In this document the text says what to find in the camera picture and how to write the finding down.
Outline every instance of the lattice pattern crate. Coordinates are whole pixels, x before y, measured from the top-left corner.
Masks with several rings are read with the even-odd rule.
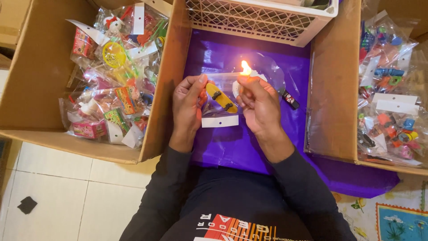
[[[187,0],[192,28],[298,47],[309,41],[334,17],[339,0],[325,10],[263,0]]]

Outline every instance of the white tile floor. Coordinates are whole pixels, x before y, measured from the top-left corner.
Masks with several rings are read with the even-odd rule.
[[[8,71],[0,70],[0,101]],[[13,141],[1,187],[0,241],[117,241],[159,158],[121,165]],[[17,206],[31,196],[25,215]]]

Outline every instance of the purple plastic sheet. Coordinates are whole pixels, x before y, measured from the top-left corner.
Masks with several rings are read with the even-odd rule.
[[[283,70],[286,89],[300,103],[300,108],[293,111],[281,100],[282,126],[298,151],[317,170],[331,191],[371,198],[384,194],[399,182],[395,172],[309,157],[303,152],[310,45],[299,48],[193,30],[184,76],[224,72],[230,65],[230,60],[252,53],[271,57]],[[239,117],[238,126],[200,128],[194,142],[192,163],[200,166],[225,166],[262,174],[271,173],[270,164],[265,160],[256,138],[245,124],[243,115]]]

